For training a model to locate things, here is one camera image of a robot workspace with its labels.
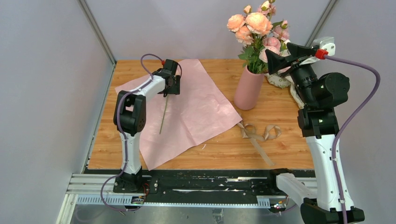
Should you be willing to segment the pink wrapping paper sheet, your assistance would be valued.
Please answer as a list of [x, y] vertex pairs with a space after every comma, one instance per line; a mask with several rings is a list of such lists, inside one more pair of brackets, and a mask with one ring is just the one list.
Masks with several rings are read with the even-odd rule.
[[147, 102], [147, 122], [140, 136], [142, 168], [237, 169], [240, 149], [236, 126], [241, 116], [197, 59], [180, 61], [181, 93], [169, 97], [159, 134], [165, 98]]

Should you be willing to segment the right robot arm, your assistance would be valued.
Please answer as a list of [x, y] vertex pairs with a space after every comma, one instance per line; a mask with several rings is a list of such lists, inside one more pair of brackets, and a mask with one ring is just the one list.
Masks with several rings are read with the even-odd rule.
[[306, 224], [354, 224], [365, 219], [346, 187], [339, 153], [340, 129], [335, 107], [347, 102], [349, 78], [339, 72], [317, 77], [311, 64], [334, 54], [333, 43], [312, 47], [288, 43], [289, 56], [266, 50], [270, 74], [289, 76], [304, 106], [298, 125], [314, 162], [317, 191], [312, 191], [286, 168], [274, 169], [267, 181], [273, 195], [284, 192], [300, 208]]

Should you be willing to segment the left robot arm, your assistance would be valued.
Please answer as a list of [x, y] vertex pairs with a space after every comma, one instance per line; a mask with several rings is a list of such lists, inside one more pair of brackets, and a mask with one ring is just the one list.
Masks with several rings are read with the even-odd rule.
[[137, 193], [144, 185], [140, 136], [147, 122], [147, 102], [158, 94], [164, 97], [180, 94], [181, 65], [170, 59], [162, 65], [138, 87], [118, 93], [113, 122], [120, 132], [123, 163], [114, 181], [115, 193]]

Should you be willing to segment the beige ribbon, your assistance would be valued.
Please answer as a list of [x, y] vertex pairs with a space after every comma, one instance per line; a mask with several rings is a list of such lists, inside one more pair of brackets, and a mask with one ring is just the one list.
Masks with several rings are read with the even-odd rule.
[[267, 165], [274, 166], [275, 163], [269, 158], [266, 154], [263, 147], [259, 144], [260, 142], [265, 142], [268, 140], [274, 140], [281, 136], [282, 131], [281, 128], [277, 125], [270, 124], [265, 127], [263, 134], [258, 134], [256, 131], [256, 127], [253, 124], [243, 123], [241, 120], [236, 124], [240, 129], [240, 133], [243, 139], [248, 139], [252, 146], [257, 150], [261, 158], [265, 161]]

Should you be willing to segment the pink cylindrical vase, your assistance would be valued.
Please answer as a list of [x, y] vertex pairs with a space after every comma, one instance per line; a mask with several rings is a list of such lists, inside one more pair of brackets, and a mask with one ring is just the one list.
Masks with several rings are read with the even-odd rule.
[[251, 110], [256, 106], [264, 77], [264, 73], [252, 73], [248, 70], [248, 66], [245, 66], [234, 95], [236, 107], [241, 110]]

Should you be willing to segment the orange rose stem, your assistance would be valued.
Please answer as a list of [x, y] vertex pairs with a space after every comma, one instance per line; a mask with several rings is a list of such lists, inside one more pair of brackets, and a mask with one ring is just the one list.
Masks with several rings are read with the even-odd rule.
[[237, 42], [242, 45], [242, 51], [238, 54], [238, 58], [244, 61], [243, 66], [247, 66], [246, 47], [252, 43], [252, 38], [249, 37], [251, 33], [246, 25], [246, 17], [251, 13], [258, 12], [254, 11], [251, 5], [246, 5], [242, 13], [231, 16], [226, 24], [227, 29], [235, 35]]

